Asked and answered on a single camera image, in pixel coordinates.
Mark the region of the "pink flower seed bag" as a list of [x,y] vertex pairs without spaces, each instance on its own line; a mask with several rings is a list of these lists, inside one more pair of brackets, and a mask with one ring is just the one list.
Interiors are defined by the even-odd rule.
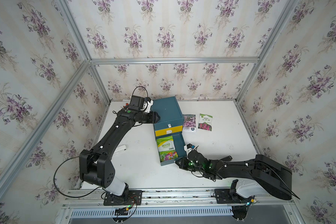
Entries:
[[196,115],[195,114],[184,114],[183,115],[183,132],[196,132]]

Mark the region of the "teal drawer cabinet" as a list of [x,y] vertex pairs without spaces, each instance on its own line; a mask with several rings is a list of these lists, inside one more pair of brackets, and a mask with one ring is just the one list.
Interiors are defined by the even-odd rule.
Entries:
[[160,116],[160,120],[154,124],[154,131],[183,126],[183,114],[176,97],[154,100],[151,110]]

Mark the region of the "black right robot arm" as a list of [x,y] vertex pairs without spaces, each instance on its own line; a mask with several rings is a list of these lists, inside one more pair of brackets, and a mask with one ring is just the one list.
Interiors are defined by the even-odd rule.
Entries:
[[284,165],[264,156],[256,155],[247,161],[207,160],[203,156],[189,160],[183,157],[175,161],[182,170],[198,172],[201,177],[216,181],[226,178],[254,180],[275,198],[291,200],[292,171]]

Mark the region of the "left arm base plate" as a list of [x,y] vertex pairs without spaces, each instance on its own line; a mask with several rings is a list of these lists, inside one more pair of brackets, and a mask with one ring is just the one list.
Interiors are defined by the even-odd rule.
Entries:
[[128,192],[123,193],[122,196],[116,196],[114,194],[106,192],[103,205],[141,205],[142,193],[142,190],[129,190]]

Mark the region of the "yellow drawer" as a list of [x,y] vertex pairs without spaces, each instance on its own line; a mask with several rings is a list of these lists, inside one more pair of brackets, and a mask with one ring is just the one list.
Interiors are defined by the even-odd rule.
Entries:
[[182,130],[183,130],[183,126],[176,126],[176,127],[169,127],[169,128],[161,129],[161,130],[155,130],[155,136],[159,137],[159,136],[168,135],[172,133],[178,133],[178,132],[182,132]]

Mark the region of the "black stapler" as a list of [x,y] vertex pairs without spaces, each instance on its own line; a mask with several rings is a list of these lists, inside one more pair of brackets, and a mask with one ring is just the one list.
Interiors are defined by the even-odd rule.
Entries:
[[230,162],[230,161],[232,161],[232,157],[229,155],[229,156],[226,156],[226,157],[224,157],[224,158],[222,158],[222,159],[220,159],[222,162]]

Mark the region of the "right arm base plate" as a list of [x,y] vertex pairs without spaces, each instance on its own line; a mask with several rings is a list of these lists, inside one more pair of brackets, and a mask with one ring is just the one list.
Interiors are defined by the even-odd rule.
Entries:
[[255,196],[244,198],[231,189],[215,189],[213,197],[218,204],[245,204],[251,205],[255,202]]

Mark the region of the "green white seed bag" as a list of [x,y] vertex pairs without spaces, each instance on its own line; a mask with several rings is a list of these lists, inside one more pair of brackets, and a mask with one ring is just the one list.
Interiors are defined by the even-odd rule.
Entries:
[[199,115],[198,129],[212,131],[213,116],[207,114]]

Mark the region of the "bright green seed bag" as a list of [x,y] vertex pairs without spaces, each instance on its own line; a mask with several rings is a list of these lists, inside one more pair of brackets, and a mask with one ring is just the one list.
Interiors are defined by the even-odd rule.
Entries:
[[172,136],[159,138],[156,140],[160,162],[165,162],[178,158]]

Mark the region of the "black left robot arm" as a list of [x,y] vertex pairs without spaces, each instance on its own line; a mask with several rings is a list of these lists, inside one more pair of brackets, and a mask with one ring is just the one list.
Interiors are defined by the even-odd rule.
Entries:
[[90,150],[80,153],[79,175],[82,181],[122,197],[127,194],[128,186],[115,176],[115,168],[111,162],[113,154],[136,123],[155,124],[160,120],[160,116],[157,112],[148,113],[126,108],[118,111],[116,115],[113,125],[102,139]]

